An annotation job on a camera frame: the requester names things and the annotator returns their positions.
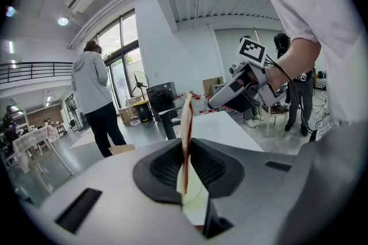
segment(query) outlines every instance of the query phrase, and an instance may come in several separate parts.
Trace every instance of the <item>white jacket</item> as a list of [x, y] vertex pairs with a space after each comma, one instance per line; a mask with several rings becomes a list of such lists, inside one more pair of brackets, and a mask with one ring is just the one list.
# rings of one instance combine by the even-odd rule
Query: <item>white jacket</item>
[[83, 114], [95, 111], [113, 101], [106, 85], [108, 71], [100, 54], [83, 52], [73, 63], [71, 84], [76, 91]]

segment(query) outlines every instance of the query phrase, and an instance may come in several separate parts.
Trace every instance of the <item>ceiling light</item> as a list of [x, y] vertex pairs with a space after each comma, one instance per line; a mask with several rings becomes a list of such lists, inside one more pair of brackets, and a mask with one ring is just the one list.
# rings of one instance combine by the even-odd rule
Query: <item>ceiling light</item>
[[61, 26], [67, 25], [68, 24], [68, 19], [66, 19], [65, 17], [59, 18], [57, 23], [59, 23], [59, 25], [61, 25]]
[[8, 7], [6, 8], [5, 15], [6, 15], [7, 17], [11, 17], [11, 16], [13, 16], [13, 15], [14, 15], [14, 12], [15, 12], [15, 9], [14, 9], [12, 6], [8, 6]]
[[14, 54], [14, 47], [12, 41], [9, 42], [9, 53]]

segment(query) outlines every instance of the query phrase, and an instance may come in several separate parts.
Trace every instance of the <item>stool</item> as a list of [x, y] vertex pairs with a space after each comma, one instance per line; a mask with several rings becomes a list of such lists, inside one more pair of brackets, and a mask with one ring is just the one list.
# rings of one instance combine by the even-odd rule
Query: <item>stool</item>
[[288, 114], [289, 110], [288, 108], [286, 108], [285, 106], [279, 106], [279, 107], [267, 107], [267, 106], [262, 106], [262, 111], [260, 112], [260, 121], [259, 121], [259, 125], [262, 121], [262, 113], [266, 113], [269, 117], [268, 121], [267, 121], [267, 131], [266, 131], [266, 137], [269, 134], [269, 126], [270, 126], [270, 119], [271, 117], [274, 117], [274, 124], [276, 124], [276, 117], [277, 116], [282, 116], [285, 115], [285, 118], [283, 120], [283, 128], [282, 128], [282, 132], [281, 134], [283, 135], [283, 133], [285, 132], [285, 125], [286, 125], [286, 115]]

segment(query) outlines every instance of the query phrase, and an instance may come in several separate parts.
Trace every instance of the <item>white t-shirt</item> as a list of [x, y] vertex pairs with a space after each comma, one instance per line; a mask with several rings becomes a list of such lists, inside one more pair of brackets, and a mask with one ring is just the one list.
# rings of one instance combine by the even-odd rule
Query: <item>white t-shirt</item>
[[270, 0], [291, 41], [321, 44], [328, 105], [341, 121], [368, 119], [368, 38], [352, 0]]

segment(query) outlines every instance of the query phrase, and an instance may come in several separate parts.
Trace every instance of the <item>sneaker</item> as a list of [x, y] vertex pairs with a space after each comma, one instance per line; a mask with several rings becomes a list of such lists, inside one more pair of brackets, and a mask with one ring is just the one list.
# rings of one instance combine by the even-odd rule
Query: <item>sneaker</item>
[[303, 135], [303, 136], [308, 136], [308, 129], [306, 128], [306, 126], [305, 125], [302, 125], [301, 126], [301, 128], [300, 128], [300, 131], [301, 131], [301, 134]]
[[256, 115], [256, 116], [252, 116], [252, 119], [253, 119], [253, 120], [260, 120], [260, 121], [265, 120], [265, 118], [264, 118], [264, 117], [262, 117], [262, 119], [260, 119], [260, 115], [259, 115], [259, 114], [258, 114], [258, 115]]
[[249, 128], [255, 128], [255, 124], [251, 119], [244, 119], [244, 124]]
[[290, 128], [292, 128], [291, 124], [286, 124], [285, 125], [285, 132], [288, 132], [290, 130]]

